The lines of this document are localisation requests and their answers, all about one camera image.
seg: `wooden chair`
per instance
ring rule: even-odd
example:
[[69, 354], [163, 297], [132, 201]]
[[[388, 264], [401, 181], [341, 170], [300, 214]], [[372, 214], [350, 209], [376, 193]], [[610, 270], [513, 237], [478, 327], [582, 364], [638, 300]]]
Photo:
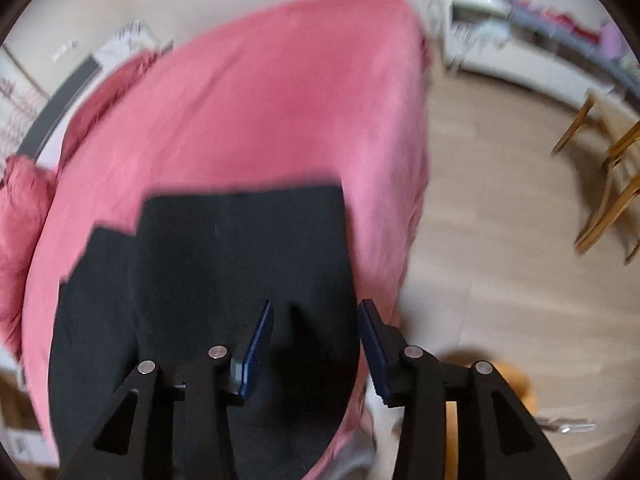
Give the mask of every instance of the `wooden chair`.
[[[575, 135], [581, 126], [591, 125], [609, 141], [609, 149], [603, 163], [606, 171], [604, 192], [600, 206], [591, 217], [589, 224], [575, 241], [576, 250], [584, 254], [596, 243], [604, 231], [627, 209], [633, 199], [640, 194], [640, 146], [634, 143], [640, 138], [640, 118], [637, 114], [595, 90], [589, 90], [587, 101], [580, 112], [553, 148], [558, 153]], [[614, 203], [609, 205], [616, 174], [623, 179]], [[628, 264], [640, 250], [640, 240], [626, 258]]]

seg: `black fabric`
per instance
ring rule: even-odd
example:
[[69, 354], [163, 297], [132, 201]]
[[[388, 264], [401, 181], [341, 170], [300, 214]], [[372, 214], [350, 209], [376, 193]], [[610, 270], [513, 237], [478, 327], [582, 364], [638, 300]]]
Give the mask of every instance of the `black fabric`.
[[[256, 393], [229, 409], [236, 467], [241, 479], [302, 478], [340, 425], [358, 365], [334, 186], [158, 197], [135, 238], [95, 231], [56, 315], [49, 395], [61, 460], [135, 362], [206, 354], [254, 317], [259, 298], [274, 305], [274, 333]], [[79, 412], [82, 423], [71, 421]]]

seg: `pink pillow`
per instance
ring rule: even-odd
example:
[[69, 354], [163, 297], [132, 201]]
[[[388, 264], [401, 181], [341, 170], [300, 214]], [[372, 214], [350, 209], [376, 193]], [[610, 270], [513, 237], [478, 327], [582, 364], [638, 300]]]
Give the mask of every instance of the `pink pillow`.
[[159, 52], [142, 52], [117, 69], [91, 94], [66, 127], [58, 170], [62, 170], [95, 124], [159, 59]]
[[9, 156], [0, 182], [0, 344], [17, 359], [24, 287], [54, 191], [33, 160]]

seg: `bed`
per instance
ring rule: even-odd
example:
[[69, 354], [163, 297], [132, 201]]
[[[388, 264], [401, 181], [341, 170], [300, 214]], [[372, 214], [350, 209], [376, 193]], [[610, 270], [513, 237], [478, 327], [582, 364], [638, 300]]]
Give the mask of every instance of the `bed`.
[[[65, 134], [21, 316], [20, 354], [52, 442], [47, 373], [58, 285], [94, 226], [136, 231], [153, 194], [338, 180], [356, 294], [394, 305], [428, 180], [420, 23], [404, 0], [299, 0], [145, 54], [83, 105]], [[314, 478], [360, 424], [366, 370]]]

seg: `red cloth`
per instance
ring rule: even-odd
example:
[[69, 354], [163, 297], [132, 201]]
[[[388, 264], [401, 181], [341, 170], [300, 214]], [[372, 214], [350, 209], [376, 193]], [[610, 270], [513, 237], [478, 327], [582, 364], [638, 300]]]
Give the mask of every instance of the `red cloth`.
[[[356, 293], [392, 317], [428, 177], [422, 39], [404, 0], [300, 0], [162, 57], [92, 127], [58, 175], [24, 300], [23, 362], [47, 438], [58, 283], [96, 224], [134, 232], [151, 194], [340, 181]], [[365, 375], [308, 478], [359, 425]]]
[[7, 158], [0, 184], [0, 342], [16, 359], [27, 273], [53, 195], [52, 180], [33, 160]]

